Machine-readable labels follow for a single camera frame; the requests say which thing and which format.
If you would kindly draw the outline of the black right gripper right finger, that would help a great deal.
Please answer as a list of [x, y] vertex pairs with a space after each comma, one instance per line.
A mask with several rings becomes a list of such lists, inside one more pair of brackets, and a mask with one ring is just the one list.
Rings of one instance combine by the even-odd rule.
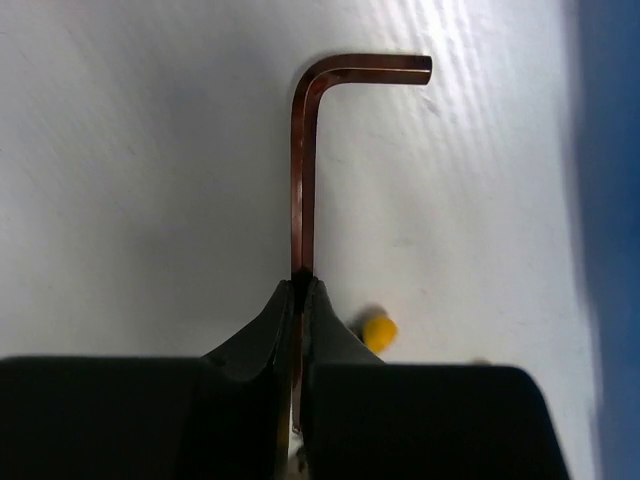
[[314, 479], [565, 479], [545, 398], [524, 370], [392, 364], [336, 316], [323, 282], [303, 310], [299, 422]]

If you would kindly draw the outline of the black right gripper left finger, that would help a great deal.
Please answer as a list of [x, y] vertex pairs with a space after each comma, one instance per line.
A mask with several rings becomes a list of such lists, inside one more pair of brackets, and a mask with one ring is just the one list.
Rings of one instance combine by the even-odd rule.
[[1, 362], [5, 479], [280, 479], [288, 451], [291, 283], [198, 357]]

